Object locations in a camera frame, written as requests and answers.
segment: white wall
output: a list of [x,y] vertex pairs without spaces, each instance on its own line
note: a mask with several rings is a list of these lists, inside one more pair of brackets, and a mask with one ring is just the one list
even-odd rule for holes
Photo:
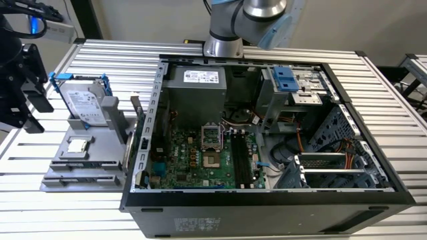
[[306,0],[292,48],[361,50],[377,65],[427,54],[427,0]]
[[[73,10],[73,6],[71,6],[70,1],[65,0],[66,6],[67,6],[67,12],[69,12],[69,16],[70,16],[70,22],[69,22],[69,18],[66,15],[63,0],[37,0],[37,2],[41,2],[46,5],[50,5],[54,9],[58,10],[61,15],[63,16],[65,23],[70,24],[70,22],[71,22],[71,24],[75,27],[78,37],[82,38],[84,34],[82,34],[82,31],[80,28],[78,20],[77,20],[75,14],[74,14],[74,10]],[[26,20],[25,15],[21,15],[21,14],[6,15],[6,20],[7,20],[14,31],[19,31],[23,33],[29,32],[27,31],[27,20]],[[46,73],[49,73],[54,70],[54,68],[58,65],[58,62],[61,61],[65,53],[67,52],[67,50],[71,46],[67,43],[49,40],[45,38],[21,39],[21,42],[23,44],[31,43],[31,44],[37,45]]]
[[[201,0],[92,0],[113,40],[204,40],[209,16]],[[290,48],[361,50],[378,65],[404,53],[427,54],[427,0],[305,0]]]
[[105,39],[181,43],[205,40],[209,14],[202,0],[92,0]]

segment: ram slot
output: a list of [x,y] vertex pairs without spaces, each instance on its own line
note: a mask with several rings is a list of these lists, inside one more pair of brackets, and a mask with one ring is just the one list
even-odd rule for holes
[[248,148],[244,134],[230,135],[230,154],[233,163],[234,186],[237,189],[250,187],[250,165],[248,161]]

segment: motherboard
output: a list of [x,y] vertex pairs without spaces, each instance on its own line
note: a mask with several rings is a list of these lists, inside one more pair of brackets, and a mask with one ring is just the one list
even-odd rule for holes
[[156,152],[150,156],[153,189],[265,188],[262,171],[256,165],[260,153],[254,135],[217,131],[213,127],[172,131],[168,153],[158,156]]

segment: power supply label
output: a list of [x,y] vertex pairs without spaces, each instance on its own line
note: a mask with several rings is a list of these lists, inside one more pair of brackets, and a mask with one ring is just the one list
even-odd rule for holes
[[218,72],[186,70],[184,72],[184,83],[218,84]]
[[81,121],[93,126],[105,125],[102,110],[94,94],[89,91],[66,91],[66,95]]

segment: aluminum extrusion table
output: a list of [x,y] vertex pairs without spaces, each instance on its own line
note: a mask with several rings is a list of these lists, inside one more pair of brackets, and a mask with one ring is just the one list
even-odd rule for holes
[[[86,40],[70,47],[54,71],[85,76],[105,73],[113,95],[120,99],[118,108],[126,116],[133,116],[129,95],[130,92],[138,92],[142,107],[146,108],[158,54],[200,56],[201,52],[198,44]],[[288,48],[264,51],[256,47],[245,47],[244,56],[248,59],[329,64],[366,128],[418,204],[349,238],[341,235],[330,238],[405,240],[410,235],[412,240],[425,239],[427,124],[369,59],[350,51]],[[120,193],[38,191],[67,129],[67,111],[51,89],[47,89],[47,98],[54,112],[33,112],[45,133],[26,134],[14,129],[0,146],[0,233],[9,233],[2,234],[1,239],[144,239],[130,215],[117,210]],[[308,236],[306,239],[316,239],[316,236]]]

